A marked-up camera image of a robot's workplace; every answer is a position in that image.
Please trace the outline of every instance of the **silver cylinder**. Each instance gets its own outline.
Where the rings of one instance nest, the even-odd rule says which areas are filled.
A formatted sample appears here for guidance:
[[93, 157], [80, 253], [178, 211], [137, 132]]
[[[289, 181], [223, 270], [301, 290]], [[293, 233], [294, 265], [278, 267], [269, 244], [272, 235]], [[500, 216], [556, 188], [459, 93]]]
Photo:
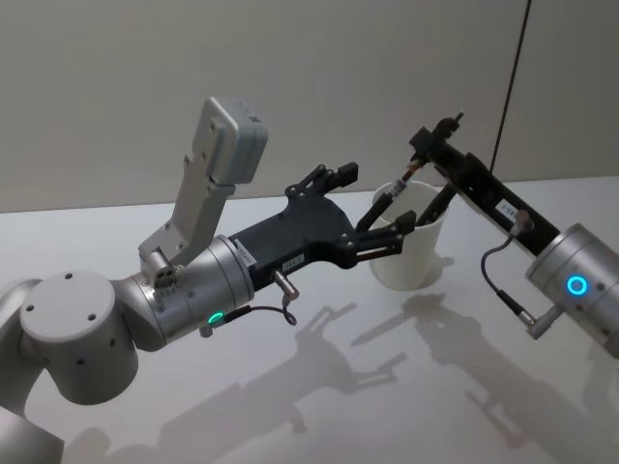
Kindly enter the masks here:
[[619, 255], [581, 224], [542, 251], [527, 278], [619, 358]]
[[216, 237], [187, 268], [178, 270], [176, 283], [169, 287], [154, 288], [142, 273], [114, 286], [135, 346], [147, 351], [202, 327], [209, 329], [209, 321], [217, 322], [253, 299], [247, 266], [223, 236]]
[[20, 321], [58, 390], [73, 403], [103, 403], [137, 372], [114, 289], [102, 275], [81, 271], [42, 281], [23, 303]]

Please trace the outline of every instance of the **cup rim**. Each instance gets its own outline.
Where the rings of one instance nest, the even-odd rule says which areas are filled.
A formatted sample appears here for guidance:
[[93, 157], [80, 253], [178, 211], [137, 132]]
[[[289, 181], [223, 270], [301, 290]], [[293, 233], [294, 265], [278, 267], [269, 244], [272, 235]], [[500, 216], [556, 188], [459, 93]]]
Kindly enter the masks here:
[[[374, 194], [373, 194], [373, 196], [372, 196], [372, 198], [371, 198], [371, 204], [372, 204], [372, 205], [374, 204], [374, 201], [376, 200], [376, 194], [377, 194], [380, 190], [382, 190], [382, 189], [384, 189], [384, 188], [387, 188], [387, 187], [389, 187], [389, 186], [393, 185], [394, 183], [395, 183], [394, 181], [392, 181], [392, 182], [388, 182], [388, 183], [386, 183], [386, 184], [383, 184], [383, 185], [382, 185], [382, 186], [380, 186], [379, 188], [377, 188], [377, 189], [374, 191]], [[433, 190], [436, 190], [436, 193], [438, 193], [438, 192], [440, 191], [440, 190], [439, 190], [438, 188], [436, 188], [435, 186], [433, 186], [433, 185], [431, 185], [431, 184], [428, 184], [428, 183], [426, 183], [426, 182], [421, 182], [421, 181], [412, 181], [412, 180], [410, 180], [410, 181], [408, 181], [408, 182], [406, 183], [407, 187], [408, 187], [408, 186], [410, 186], [411, 184], [418, 184], [418, 185], [421, 185], [421, 186], [430, 187], [430, 188], [432, 188]], [[449, 207], [447, 207], [447, 209], [443, 212], [443, 214], [442, 214], [441, 216], [439, 216], [439, 217], [438, 217], [438, 219], [437, 219], [435, 222], [432, 222], [432, 223], [427, 224], [427, 225], [419, 225], [419, 226], [415, 226], [415, 230], [420, 230], [420, 229], [421, 229], [421, 230], [423, 230], [423, 229], [428, 229], [428, 228], [430, 228], [430, 227], [436, 227], [436, 226], [440, 225], [441, 223], [443, 223], [443, 221], [445, 220], [445, 217], [447, 216], [447, 214], [448, 214], [448, 213], [449, 213]], [[381, 215], [381, 216], [379, 216], [379, 218], [380, 218], [380, 219], [382, 219], [382, 220], [384, 220], [385, 222], [387, 222], [387, 220], [386, 220], [385, 218], [383, 218], [383, 217], [382, 217], [382, 215]]]

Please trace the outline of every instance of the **black bracket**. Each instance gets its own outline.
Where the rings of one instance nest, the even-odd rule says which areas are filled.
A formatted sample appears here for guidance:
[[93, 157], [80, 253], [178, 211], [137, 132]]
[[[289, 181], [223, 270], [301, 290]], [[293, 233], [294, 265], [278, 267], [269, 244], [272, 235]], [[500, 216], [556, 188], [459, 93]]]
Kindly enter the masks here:
[[285, 210], [230, 237], [246, 258], [254, 290], [272, 283], [275, 270], [290, 274], [315, 261], [349, 269], [360, 261], [401, 253], [404, 236], [415, 228], [414, 212], [386, 227], [357, 232], [346, 213], [325, 198], [356, 182], [358, 170], [354, 162], [337, 172], [319, 165], [285, 190]]

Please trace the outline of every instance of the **black cable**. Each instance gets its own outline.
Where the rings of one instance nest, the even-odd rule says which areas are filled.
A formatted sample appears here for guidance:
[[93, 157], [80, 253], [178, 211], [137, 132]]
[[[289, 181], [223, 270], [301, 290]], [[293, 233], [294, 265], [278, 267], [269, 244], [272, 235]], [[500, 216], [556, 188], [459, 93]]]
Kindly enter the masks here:
[[484, 276], [484, 279], [486, 280], [487, 284], [492, 288], [492, 290], [494, 290], [494, 293], [499, 293], [501, 290], [499, 290], [499, 288], [494, 285], [494, 283], [492, 282], [492, 280], [490, 280], [490, 277], [487, 274], [486, 271], [486, 261], [487, 258], [491, 255], [494, 254], [498, 251], [501, 251], [505, 248], [507, 248], [509, 246], [509, 244], [512, 242], [512, 240], [514, 239], [513, 235], [510, 235], [507, 240], [503, 243], [503, 245], [498, 246], [496, 248], [491, 248], [489, 249], [487, 252], [484, 253], [484, 256], [482, 256], [482, 276]]
[[518, 39], [516, 57], [514, 59], [514, 65], [512, 66], [512, 75], [510, 77], [510, 85], [507, 89], [505, 103], [503, 104], [503, 114], [501, 115], [501, 124], [499, 125], [499, 131], [496, 135], [496, 142], [494, 143], [494, 152], [492, 153], [492, 161], [490, 162], [490, 174], [494, 170], [494, 164], [496, 163], [496, 154], [499, 151], [499, 145], [501, 144], [501, 137], [503, 136], [503, 127], [505, 126], [505, 119], [507, 118], [507, 111], [510, 107], [510, 99], [512, 98], [512, 90], [514, 89], [514, 81], [516, 80], [516, 71], [518, 69], [518, 63], [520, 61], [520, 52], [522, 51], [522, 43], [524, 42], [524, 33], [526, 32], [526, 26], [529, 22], [529, 13], [531, 12], [532, 3], [533, 3], [533, 0], [527, 0], [526, 9], [524, 10], [524, 18], [522, 19], [522, 26], [520, 28], [520, 37]]
[[252, 311], [274, 311], [283, 315], [283, 318], [286, 320], [288, 324], [291, 326], [297, 325], [297, 318], [294, 317], [290, 312], [288, 312], [287, 307], [275, 307], [275, 306], [252, 306]]
[[297, 318], [290, 312], [288, 312], [287, 307], [275, 307], [275, 306], [242, 306], [238, 309], [228, 312], [225, 316], [223, 316], [223, 320], [227, 324], [228, 322], [232, 322], [235, 319], [238, 319], [241, 316], [245, 316], [253, 311], [274, 311], [283, 315], [283, 318], [286, 320], [288, 324], [291, 326], [297, 325]]
[[496, 293], [496, 296], [499, 297], [499, 299], [509, 309], [511, 309], [512, 312], [516, 316], [519, 316], [522, 312], [524, 312], [525, 314], [528, 314], [528, 311], [526, 311], [526, 309], [524, 309], [524, 307], [522, 307], [519, 302], [514, 300], [505, 290], [499, 289], [496, 285], [494, 285], [494, 283], [492, 282], [492, 280], [490, 280], [490, 277], [488, 276], [487, 271], [486, 271], [486, 261], [487, 261], [487, 258], [491, 254], [494, 254], [494, 253], [496, 253], [498, 251], [501, 251], [501, 250], [507, 248], [509, 246], [509, 244], [514, 240], [514, 238], [515, 238], [515, 236], [510, 234], [510, 236], [503, 243], [503, 245], [498, 246], [496, 248], [489, 249], [487, 252], [484, 253], [484, 256], [482, 256], [482, 276], [484, 276], [484, 279], [486, 280], [487, 284], [492, 288], [492, 290], [494, 290], [494, 293]]

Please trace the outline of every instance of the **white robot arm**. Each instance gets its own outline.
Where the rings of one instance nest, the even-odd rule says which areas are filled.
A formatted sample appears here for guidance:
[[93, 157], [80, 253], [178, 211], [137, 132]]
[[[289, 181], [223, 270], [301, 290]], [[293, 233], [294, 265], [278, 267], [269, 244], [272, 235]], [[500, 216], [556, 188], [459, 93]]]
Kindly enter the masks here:
[[209, 99], [184, 158], [172, 218], [138, 249], [141, 271], [109, 281], [68, 270], [26, 280], [0, 294], [0, 462], [59, 464], [63, 443], [28, 422], [23, 409], [43, 369], [76, 404], [99, 404], [123, 392], [137, 371], [136, 350], [157, 351], [254, 309], [255, 291], [275, 283], [287, 311], [299, 292], [287, 279], [313, 261], [343, 269], [401, 252], [415, 214], [358, 234], [325, 193], [357, 180], [357, 165], [318, 166], [286, 190], [288, 207], [228, 239], [215, 237], [223, 205], [251, 181], [267, 130], [240, 101]]

